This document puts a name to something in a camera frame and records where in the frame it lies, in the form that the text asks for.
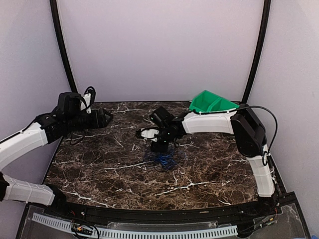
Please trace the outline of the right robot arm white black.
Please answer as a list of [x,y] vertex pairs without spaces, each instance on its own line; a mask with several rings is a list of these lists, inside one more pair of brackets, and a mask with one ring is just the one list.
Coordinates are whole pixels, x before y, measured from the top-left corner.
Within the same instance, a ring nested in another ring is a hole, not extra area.
[[265,216],[273,209],[271,197],[275,192],[275,182],[268,162],[272,144],[267,142],[266,129],[254,113],[253,106],[203,113],[192,110],[177,116],[159,107],[150,119],[155,127],[141,130],[141,137],[151,140],[152,149],[157,152],[165,152],[170,142],[187,134],[213,132],[233,135],[238,151],[250,163],[258,196],[262,198],[255,204],[254,211]]

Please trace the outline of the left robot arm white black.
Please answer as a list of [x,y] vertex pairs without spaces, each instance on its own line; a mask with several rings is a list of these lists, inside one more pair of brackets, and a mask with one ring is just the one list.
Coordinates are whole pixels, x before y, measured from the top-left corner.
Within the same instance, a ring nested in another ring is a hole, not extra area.
[[[1,169],[30,151],[74,131],[105,128],[113,115],[104,108],[91,108],[95,96],[93,87],[89,87],[83,95],[61,93],[52,112],[38,115],[27,127],[1,140]],[[21,181],[3,173],[0,175],[0,199],[50,206],[59,217],[70,213],[70,205],[64,202],[65,195],[55,186]]]

